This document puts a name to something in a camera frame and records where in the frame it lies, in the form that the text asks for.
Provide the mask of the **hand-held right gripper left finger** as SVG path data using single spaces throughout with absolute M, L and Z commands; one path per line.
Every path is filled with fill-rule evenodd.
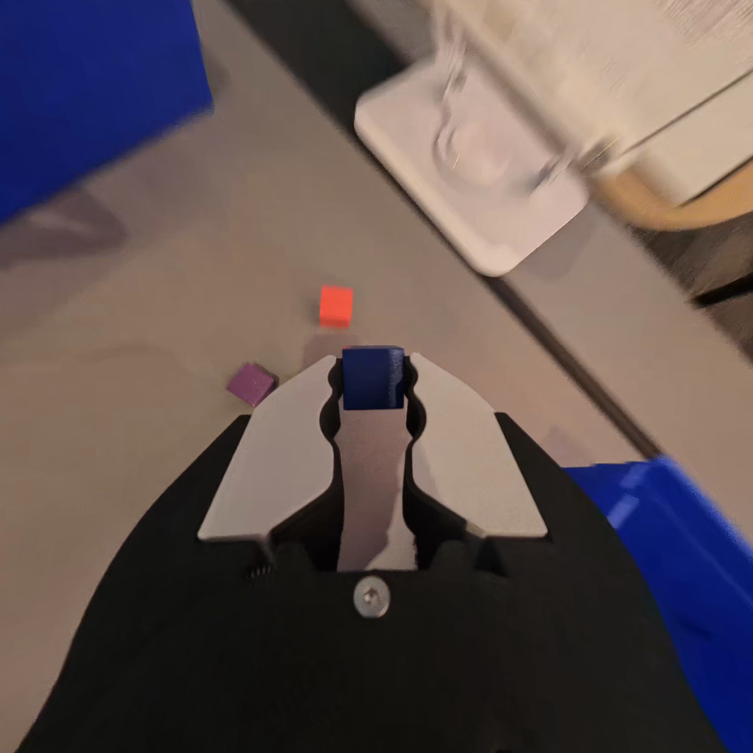
M 201 541 L 297 541 L 339 553 L 344 482 L 341 363 L 326 355 L 278 387 L 250 416 L 197 532 Z

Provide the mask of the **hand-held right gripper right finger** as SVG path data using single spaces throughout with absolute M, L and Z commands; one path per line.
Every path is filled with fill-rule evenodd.
M 492 406 L 424 355 L 407 364 L 411 437 L 404 490 L 480 538 L 547 535 L 532 492 Z

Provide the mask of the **purple wooden cube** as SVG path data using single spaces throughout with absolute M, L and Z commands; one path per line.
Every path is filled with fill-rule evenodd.
M 255 409 L 277 389 L 278 384 L 278 377 L 268 369 L 257 363 L 245 362 L 232 375 L 226 390 Z

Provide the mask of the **dark blue wooden cube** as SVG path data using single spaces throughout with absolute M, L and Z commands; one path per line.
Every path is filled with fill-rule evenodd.
M 404 360 L 404 349 L 397 346 L 344 348 L 344 410 L 403 409 Z

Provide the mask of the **orange wooden cube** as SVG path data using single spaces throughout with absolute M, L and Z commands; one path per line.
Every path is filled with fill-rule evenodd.
M 337 330 L 349 328 L 353 318 L 353 301 L 351 287 L 323 286 L 319 298 L 319 325 Z

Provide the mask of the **blue plastic storage bin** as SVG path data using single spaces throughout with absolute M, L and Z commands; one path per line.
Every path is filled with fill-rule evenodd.
M 191 2 L 2 1 L 2 222 L 212 108 Z
M 670 457 L 568 467 L 647 581 L 729 751 L 752 751 L 752 550 Z

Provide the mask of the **printed instruction sheet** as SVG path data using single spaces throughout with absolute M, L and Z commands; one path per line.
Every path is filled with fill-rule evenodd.
M 751 75 L 751 2 L 446 2 L 471 39 L 582 144 L 636 144 Z

